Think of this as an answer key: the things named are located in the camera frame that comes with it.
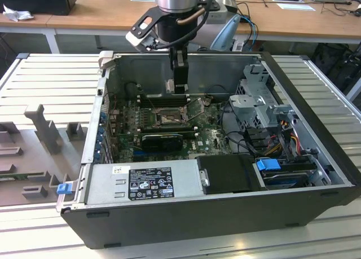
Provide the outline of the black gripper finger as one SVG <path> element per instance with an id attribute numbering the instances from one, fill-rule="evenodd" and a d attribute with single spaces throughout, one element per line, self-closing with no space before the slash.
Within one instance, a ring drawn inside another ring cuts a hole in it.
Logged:
<path id="1" fill-rule="evenodd" d="M 170 48 L 169 49 L 169 60 L 170 60 L 170 69 L 171 69 L 171 73 L 170 73 L 170 78 L 167 80 L 166 82 L 166 89 L 167 92 L 170 93 L 174 93 L 174 55 L 173 55 L 174 49 Z"/>
<path id="2" fill-rule="evenodd" d="M 188 89 L 188 53 L 187 48 L 173 53 L 173 78 L 176 94 L 184 94 Z"/>

